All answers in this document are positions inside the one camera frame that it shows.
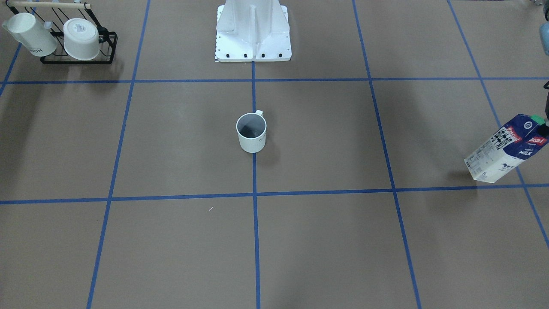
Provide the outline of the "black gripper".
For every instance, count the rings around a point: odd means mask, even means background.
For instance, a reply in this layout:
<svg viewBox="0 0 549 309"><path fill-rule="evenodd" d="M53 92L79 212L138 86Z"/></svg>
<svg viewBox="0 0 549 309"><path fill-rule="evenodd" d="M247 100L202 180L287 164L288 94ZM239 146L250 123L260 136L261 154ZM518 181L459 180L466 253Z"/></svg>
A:
<svg viewBox="0 0 549 309"><path fill-rule="evenodd" d="M547 90L547 98L546 98L546 104L545 104L545 115L546 115L546 119L545 119L545 125L549 125L549 81L547 81L543 88L545 90Z"/></svg>

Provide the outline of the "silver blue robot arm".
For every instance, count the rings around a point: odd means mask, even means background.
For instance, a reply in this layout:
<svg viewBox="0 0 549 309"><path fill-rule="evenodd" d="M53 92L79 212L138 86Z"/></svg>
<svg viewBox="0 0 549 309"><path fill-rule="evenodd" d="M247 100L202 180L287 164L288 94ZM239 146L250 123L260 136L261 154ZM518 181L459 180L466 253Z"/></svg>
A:
<svg viewBox="0 0 549 309"><path fill-rule="evenodd" d="M545 55L549 55L549 1L548 0L532 0L535 5L542 6L542 14L545 18L545 23L539 28L540 40L542 43L543 51ZM543 88L549 90L549 81L547 81ZM545 105L546 124L548 125L549 118L549 94L547 94L547 100Z"/></svg>

